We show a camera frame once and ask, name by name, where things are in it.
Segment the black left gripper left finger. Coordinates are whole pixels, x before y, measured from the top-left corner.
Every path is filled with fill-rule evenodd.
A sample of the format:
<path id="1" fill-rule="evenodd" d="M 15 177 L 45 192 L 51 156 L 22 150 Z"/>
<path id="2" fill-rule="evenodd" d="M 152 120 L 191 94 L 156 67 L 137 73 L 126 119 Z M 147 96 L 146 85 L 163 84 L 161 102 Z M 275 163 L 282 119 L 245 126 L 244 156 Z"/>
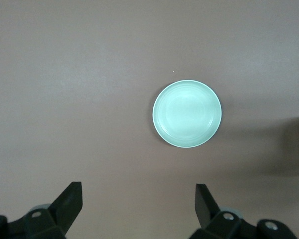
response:
<path id="1" fill-rule="evenodd" d="M 24 218 L 28 239 L 65 239 L 83 207 L 82 183 L 72 182 L 49 205 L 36 208 Z"/>

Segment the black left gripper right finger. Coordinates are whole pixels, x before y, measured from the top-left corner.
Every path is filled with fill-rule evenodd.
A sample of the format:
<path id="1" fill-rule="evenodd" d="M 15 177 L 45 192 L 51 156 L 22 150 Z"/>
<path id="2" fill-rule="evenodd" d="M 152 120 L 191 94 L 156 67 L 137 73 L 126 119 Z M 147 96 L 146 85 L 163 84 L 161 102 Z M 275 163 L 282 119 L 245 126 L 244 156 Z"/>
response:
<path id="1" fill-rule="evenodd" d="M 205 184 L 197 184 L 195 211 L 200 223 L 191 239 L 256 239 L 256 227 L 235 210 L 220 208 Z"/>

